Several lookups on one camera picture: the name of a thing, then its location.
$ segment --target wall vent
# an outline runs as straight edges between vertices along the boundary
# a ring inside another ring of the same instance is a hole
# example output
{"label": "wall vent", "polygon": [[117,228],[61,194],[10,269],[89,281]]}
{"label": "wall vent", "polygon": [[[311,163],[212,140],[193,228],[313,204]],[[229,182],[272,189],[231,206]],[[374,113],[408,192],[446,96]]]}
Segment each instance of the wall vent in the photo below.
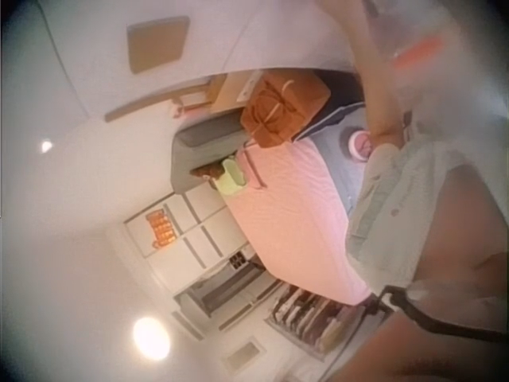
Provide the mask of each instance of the wall vent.
{"label": "wall vent", "polygon": [[231,374],[237,374],[256,362],[265,352],[258,341],[250,338],[246,344],[224,358],[223,362]]}

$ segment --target round ceiling light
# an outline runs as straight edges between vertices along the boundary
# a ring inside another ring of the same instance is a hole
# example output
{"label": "round ceiling light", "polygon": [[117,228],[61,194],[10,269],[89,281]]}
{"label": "round ceiling light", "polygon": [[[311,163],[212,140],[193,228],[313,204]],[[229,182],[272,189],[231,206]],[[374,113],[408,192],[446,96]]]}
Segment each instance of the round ceiling light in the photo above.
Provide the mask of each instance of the round ceiling light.
{"label": "round ceiling light", "polygon": [[141,318],[134,324],[134,342],[142,354],[155,361],[169,354],[169,336],[165,327],[155,318]]}
{"label": "round ceiling light", "polygon": [[46,154],[52,148],[53,148],[53,143],[50,140],[45,139],[44,141],[42,141],[42,143],[41,143],[41,153],[42,154]]}

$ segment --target pink bedsheet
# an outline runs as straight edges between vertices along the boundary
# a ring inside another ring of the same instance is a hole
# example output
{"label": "pink bedsheet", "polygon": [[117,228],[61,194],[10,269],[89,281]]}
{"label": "pink bedsheet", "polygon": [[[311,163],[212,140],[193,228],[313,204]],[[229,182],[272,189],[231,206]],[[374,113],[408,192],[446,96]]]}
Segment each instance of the pink bedsheet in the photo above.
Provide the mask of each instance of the pink bedsheet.
{"label": "pink bedsheet", "polygon": [[338,302],[362,302],[369,291],[344,249],[348,217],[313,142],[246,153],[266,188],[225,200],[267,270]]}

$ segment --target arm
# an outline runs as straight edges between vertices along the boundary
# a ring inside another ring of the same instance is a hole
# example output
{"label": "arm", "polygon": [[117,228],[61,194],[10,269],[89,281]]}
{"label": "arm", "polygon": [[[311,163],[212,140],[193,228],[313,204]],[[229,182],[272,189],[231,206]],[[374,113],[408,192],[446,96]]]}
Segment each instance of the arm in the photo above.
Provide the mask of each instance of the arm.
{"label": "arm", "polygon": [[390,69],[371,39],[361,0],[319,0],[321,8],[345,32],[363,85],[367,125],[373,147],[392,143],[401,148],[402,113],[391,84]]}

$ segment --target orange items on shelf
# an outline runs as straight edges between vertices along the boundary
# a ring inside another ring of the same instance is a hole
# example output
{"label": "orange items on shelf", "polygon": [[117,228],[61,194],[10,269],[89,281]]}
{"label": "orange items on shelf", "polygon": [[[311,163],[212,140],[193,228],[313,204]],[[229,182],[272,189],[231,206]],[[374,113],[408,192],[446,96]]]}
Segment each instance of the orange items on shelf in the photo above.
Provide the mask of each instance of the orange items on shelf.
{"label": "orange items on shelf", "polygon": [[177,236],[164,209],[151,212],[145,218],[148,220],[156,237],[156,240],[152,243],[155,249],[163,248],[175,241]]}

